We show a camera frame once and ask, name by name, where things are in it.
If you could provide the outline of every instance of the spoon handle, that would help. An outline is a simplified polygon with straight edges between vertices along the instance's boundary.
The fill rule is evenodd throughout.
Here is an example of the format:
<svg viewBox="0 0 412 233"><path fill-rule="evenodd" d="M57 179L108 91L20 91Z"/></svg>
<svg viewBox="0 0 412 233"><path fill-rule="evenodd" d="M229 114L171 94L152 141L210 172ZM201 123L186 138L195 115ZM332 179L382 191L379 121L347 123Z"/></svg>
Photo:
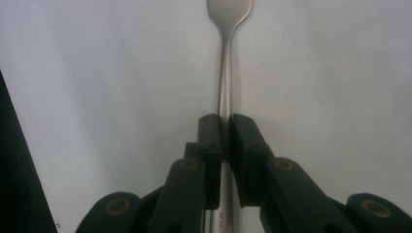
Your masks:
<svg viewBox="0 0 412 233"><path fill-rule="evenodd" d="M232 33L223 34L221 86L219 93L220 128L223 140L223 163L221 172L220 206L211 213L210 233L232 233L232 173L228 164L228 149L230 136L230 119L232 116Z"/></svg>

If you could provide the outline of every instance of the metal spoon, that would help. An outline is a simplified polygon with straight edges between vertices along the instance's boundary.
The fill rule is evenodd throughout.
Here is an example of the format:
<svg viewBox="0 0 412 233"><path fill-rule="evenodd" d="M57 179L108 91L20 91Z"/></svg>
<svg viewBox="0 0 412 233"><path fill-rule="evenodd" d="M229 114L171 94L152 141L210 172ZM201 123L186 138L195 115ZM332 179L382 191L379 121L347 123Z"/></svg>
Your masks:
<svg viewBox="0 0 412 233"><path fill-rule="evenodd" d="M221 177L221 200L217 210L211 213L211 233L232 232L232 184L231 172L227 163L229 123L232 115L231 91L231 49L232 38L237 25L245 19L252 8L252 0L207 0L209 18L219 27L223 38L221 86L219 109L221 133L223 136L223 155Z"/></svg>

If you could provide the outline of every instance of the spoon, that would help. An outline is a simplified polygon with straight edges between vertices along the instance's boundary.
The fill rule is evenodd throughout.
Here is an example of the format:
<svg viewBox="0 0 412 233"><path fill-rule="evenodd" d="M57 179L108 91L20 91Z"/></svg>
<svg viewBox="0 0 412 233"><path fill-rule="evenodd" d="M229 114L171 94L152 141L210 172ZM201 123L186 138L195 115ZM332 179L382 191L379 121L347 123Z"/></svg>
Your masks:
<svg viewBox="0 0 412 233"><path fill-rule="evenodd" d="M229 125L232 115L231 49L236 27L249 14L251 8L252 0L207 0L209 18L218 26L223 38L218 113L223 138L224 160L222 164L220 206L211 213L210 233L231 233L233 231L232 177L227 162Z"/></svg>

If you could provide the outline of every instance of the white surface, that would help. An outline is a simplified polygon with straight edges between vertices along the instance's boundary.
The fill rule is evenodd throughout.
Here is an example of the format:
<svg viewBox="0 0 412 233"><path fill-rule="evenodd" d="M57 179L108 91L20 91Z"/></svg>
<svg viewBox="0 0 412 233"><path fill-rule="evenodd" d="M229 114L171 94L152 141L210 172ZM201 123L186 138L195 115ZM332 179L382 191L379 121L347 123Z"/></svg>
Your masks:
<svg viewBox="0 0 412 233"><path fill-rule="evenodd" d="M412 214L412 2L255 1L234 40L235 113L329 196ZM59 232L144 196L217 109L206 0L0 3L0 65ZM262 232L258 211L238 232Z"/></svg>

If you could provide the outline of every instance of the black object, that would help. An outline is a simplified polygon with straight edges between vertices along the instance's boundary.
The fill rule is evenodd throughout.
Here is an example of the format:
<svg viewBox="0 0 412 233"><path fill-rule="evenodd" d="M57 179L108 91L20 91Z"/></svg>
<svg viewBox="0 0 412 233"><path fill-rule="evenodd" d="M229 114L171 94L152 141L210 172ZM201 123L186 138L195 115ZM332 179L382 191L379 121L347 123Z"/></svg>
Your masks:
<svg viewBox="0 0 412 233"><path fill-rule="evenodd" d="M56 232L1 72L0 231Z"/></svg>
<svg viewBox="0 0 412 233"><path fill-rule="evenodd" d="M241 206L259 206L266 233L410 233L412 218L372 194L352 195L347 205L328 198L294 161L275 157L255 122L234 115L229 162ZM200 233L204 210L219 206L222 139L219 117L199 120L197 143L187 143L164 187L139 200L114 193L98 201L78 229L86 232ZM108 215L114 200L130 205Z"/></svg>

